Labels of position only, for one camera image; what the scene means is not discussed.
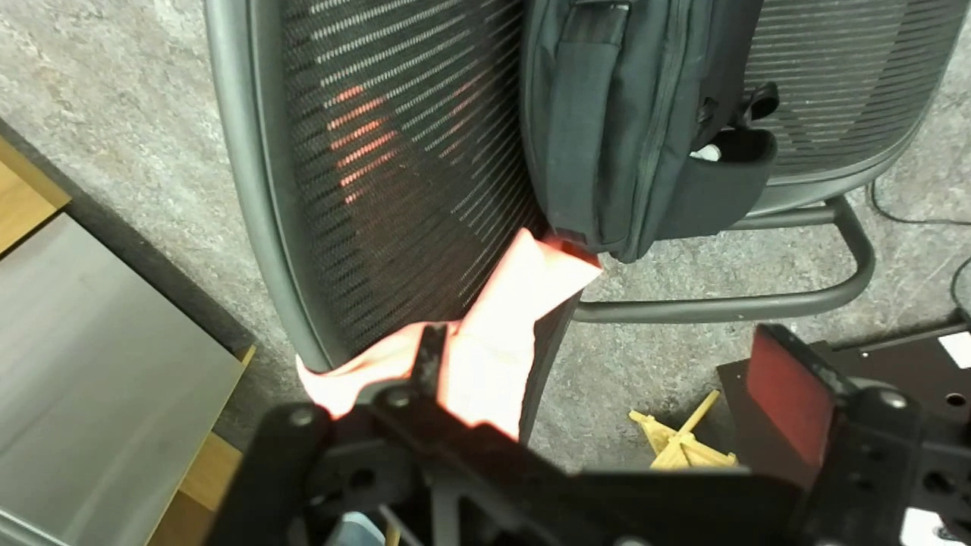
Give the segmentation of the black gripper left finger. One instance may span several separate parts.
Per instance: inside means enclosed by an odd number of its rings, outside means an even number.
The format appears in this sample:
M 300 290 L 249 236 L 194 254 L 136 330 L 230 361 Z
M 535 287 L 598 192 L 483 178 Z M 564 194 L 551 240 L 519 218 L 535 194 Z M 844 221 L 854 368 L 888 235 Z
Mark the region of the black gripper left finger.
M 425 325 L 414 358 L 412 358 L 410 382 L 425 393 L 437 393 L 444 361 L 447 361 L 447 328 Z

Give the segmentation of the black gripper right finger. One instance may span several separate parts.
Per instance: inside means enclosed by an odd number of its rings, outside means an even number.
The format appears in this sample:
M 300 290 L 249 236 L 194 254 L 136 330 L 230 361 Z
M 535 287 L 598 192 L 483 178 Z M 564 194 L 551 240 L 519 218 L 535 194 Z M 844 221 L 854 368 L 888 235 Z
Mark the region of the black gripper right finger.
M 821 467 L 830 422 L 852 378 L 784 325 L 758 325 L 747 368 L 747 393 L 809 471 Z

